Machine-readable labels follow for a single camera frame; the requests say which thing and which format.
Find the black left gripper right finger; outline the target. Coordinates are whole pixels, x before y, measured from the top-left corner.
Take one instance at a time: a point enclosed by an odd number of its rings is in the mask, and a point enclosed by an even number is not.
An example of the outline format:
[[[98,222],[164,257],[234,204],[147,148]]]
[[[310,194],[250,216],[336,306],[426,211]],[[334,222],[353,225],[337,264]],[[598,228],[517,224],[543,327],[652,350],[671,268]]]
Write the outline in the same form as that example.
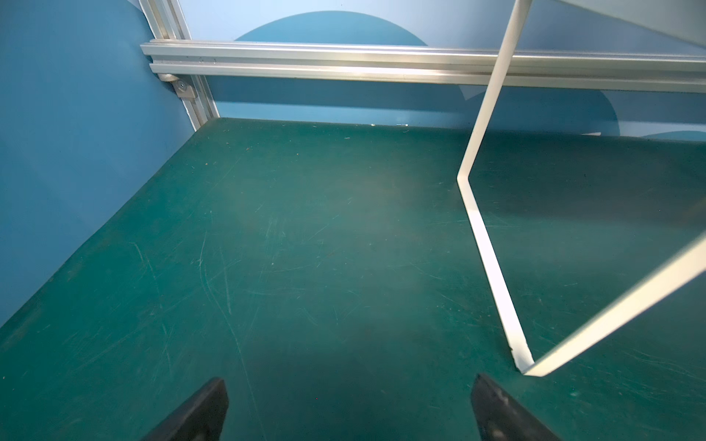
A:
[[[483,441],[560,441],[487,374],[479,373],[470,395],[474,418]]]

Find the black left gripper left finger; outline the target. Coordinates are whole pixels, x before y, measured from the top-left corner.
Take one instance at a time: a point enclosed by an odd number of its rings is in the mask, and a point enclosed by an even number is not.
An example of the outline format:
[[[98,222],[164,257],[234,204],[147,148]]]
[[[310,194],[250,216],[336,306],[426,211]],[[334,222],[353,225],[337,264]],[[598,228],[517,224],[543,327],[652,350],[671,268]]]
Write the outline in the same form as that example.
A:
[[[153,428],[144,441],[219,440],[229,408],[225,381],[212,378]]]

